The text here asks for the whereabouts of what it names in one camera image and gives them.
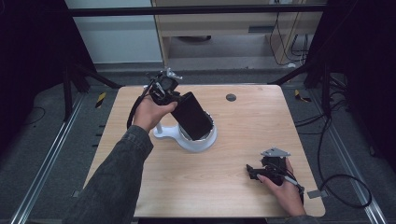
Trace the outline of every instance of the white stand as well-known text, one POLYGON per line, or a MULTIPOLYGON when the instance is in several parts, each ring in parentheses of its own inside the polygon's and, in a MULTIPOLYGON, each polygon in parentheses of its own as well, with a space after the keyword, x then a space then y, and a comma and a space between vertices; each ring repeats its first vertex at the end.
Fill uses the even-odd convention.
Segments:
POLYGON ((181 131, 180 125, 173 127, 163 127, 159 122, 157 127, 154 128, 154 136, 158 139, 173 138, 184 149, 190 152, 202 152, 210 148, 218 137, 218 130, 216 125, 213 124, 212 130, 200 140, 191 140, 185 136, 181 131))

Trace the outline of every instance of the wooden table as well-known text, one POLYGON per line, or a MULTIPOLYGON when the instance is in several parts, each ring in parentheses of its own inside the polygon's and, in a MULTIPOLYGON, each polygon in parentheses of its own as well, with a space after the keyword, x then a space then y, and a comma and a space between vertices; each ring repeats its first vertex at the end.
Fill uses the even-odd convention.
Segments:
MULTIPOLYGON (((126 120, 143 87, 120 89, 94 157, 87 182, 126 131, 126 120)), ((260 153, 278 147, 290 162, 305 192, 317 189, 280 87, 272 85, 178 86, 192 91, 215 121, 218 138, 201 153, 191 153, 172 139, 156 139, 145 163, 136 217, 283 217, 276 198, 246 164, 260 168, 260 153), (226 95, 236 95, 229 102, 226 95)), ((167 115, 162 125, 176 125, 167 115)), ((321 199, 304 195, 309 215, 321 217, 321 199)))

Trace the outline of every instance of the person's left hand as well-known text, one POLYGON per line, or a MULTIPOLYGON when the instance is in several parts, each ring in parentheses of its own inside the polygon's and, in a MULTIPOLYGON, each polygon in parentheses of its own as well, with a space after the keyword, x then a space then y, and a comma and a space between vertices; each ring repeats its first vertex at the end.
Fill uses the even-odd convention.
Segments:
POLYGON ((157 105, 152 101, 151 96, 148 95, 134 113, 134 125, 149 132, 160 122, 163 116, 174 111, 176 106, 177 102, 172 102, 169 105, 157 105))

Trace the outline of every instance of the floor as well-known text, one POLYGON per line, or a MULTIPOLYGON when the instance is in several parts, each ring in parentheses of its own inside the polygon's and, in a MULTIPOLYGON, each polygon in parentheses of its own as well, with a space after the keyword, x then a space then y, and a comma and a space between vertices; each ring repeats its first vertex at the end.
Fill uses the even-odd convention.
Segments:
MULTIPOLYGON (((297 40, 294 49, 299 50, 302 45, 302 39, 297 40)), ((265 84, 285 76, 293 67, 304 62, 299 56, 294 58, 296 61, 291 64, 278 65, 263 35, 212 36, 210 40, 204 40, 200 36, 175 37, 170 48, 169 67, 184 77, 184 84, 265 84)), ((148 82, 145 74, 141 73, 102 75, 123 85, 144 85, 148 82)), ((282 86, 296 124, 321 114, 320 86, 306 90, 302 81, 304 74, 282 86), (300 96, 304 99, 296 98, 295 90, 300 91, 300 96)), ((89 93, 73 91, 74 100, 81 99, 79 112, 61 150, 56 154, 56 161, 41 186, 40 194, 34 198, 32 207, 27 209, 29 222, 60 223, 64 211, 82 189, 117 95, 117 90, 102 83, 92 79, 90 83, 92 87, 89 93), (100 108, 95 108, 102 92, 106 93, 106 99, 100 108)), ((344 96, 335 94, 332 99, 332 125, 322 141, 320 133, 324 119, 297 127, 314 177, 318 184, 322 182, 319 167, 326 177, 340 173, 353 174, 365 180, 375 200, 371 207, 363 210, 346 206, 333 196, 324 198, 327 213, 319 219, 320 222, 396 223, 396 195, 392 193, 396 189, 396 175, 383 159, 370 155, 370 146, 353 113, 348 111, 344 96), (320 163, 317 161, 319 149, 320 163), (382 216, 370 216, 369 213, 382 216)), ((37 95, 35 108, 12 145, 13 153, 1 163, 0 223, 7 223, 26 197, 57 133, 62 129, 63 114, 62 86, 55 86, 37 95)), ((332 181, 332 189, 352 203, 361 203, 367 199, 367 193, 364 190, 360 192, 361 187, 351 184, 349 179, 332 181)), ((283 223, 285 220, 269 218, 267 221, 283 223)))

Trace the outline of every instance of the wall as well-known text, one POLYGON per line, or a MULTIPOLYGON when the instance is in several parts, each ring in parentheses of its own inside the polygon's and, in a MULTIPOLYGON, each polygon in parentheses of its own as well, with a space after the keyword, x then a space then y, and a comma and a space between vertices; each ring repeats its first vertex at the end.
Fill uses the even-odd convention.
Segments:
MULTIPOLYGON (((65 0, 69 8, 151 7, 149 0, 65 0)), ((162 63, 153 16, 75 18, 95 64, 162 63)))

